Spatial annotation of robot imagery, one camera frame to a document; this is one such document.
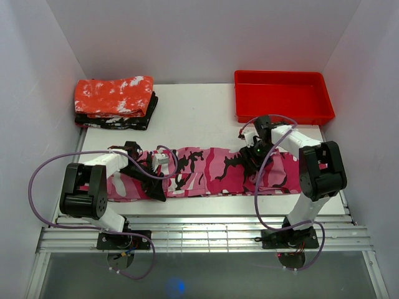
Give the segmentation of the pink camo trousers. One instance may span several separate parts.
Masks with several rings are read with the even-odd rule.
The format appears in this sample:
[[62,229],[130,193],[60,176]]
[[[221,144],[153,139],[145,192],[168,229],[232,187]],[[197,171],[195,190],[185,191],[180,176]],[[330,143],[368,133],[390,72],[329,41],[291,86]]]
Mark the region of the pink camo trousers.
[[[147,154],[158,150],[143,151]],[[179,197],[210,197],[254,195],[256,175],[246,171],[241,155],[230,149],[184,147],[163,150],[169,163],[155,169],[163,173],[163,191],[166,199]],[[299,163],[293,155],[276,150],[267,162],[259,195],[300,193]],[[114,174],[107,179],[108,200],[133,202],[150,199],[140,182],[125,174]]]

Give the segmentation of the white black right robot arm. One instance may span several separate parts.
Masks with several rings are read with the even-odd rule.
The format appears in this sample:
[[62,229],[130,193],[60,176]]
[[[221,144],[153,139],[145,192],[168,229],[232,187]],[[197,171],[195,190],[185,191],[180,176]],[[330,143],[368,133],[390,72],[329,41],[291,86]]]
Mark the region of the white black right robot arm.
[[316,224],[315,218],[330,198],[347,186],[347,177],[339,146],[334,141],[321,142],[297,130],[297,122],[287,116],[276,115],[253,118],[253,133],[239,130],[239,138],[246,142],[241,150],[245,165],[255,173],[255,195],[259,194],[262,177],[272,154],[282,148],[299,163],[300,196],[281,228],[265,226],[264,237],[297,247]]

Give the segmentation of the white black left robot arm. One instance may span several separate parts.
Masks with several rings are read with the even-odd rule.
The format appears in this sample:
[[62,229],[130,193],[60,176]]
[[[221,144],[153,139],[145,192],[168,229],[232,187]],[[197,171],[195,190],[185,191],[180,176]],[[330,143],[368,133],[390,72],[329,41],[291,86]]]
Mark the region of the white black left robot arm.
[[61,213],[82,218],[104,231],[113,231],[111,242],[119,249],[132,243],[132,233],[127,230],[125,217],[108,205],[107,179],[114,174],[125,174],[140,182],[140,187],[150,199],[165,202],[161,174],[155,166],[169,162],[165,154],[151,154],[143,161],[141,147],[134,141],[124,146],[113,146],[110,151],[84,163],[70,163],[65,170],[60,197]]

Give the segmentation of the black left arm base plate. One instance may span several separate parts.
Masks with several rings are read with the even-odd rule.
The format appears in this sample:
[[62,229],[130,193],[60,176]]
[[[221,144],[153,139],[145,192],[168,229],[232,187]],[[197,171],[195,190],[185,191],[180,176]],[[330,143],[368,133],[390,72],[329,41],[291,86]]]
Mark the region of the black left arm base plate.
[[97,250],[148,250],[149,241],[144,237],[118,235],[101,232],[97,239]]

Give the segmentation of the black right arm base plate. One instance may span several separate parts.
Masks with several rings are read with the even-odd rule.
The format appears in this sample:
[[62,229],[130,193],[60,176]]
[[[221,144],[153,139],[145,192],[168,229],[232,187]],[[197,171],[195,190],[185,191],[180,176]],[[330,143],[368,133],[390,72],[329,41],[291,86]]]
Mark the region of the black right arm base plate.
[[263,249],[296,249],[302,245],[305,249],[319,248],[319,241],[313,227],[279,232],[265,229],[261,231],[258,241],[262,243]]

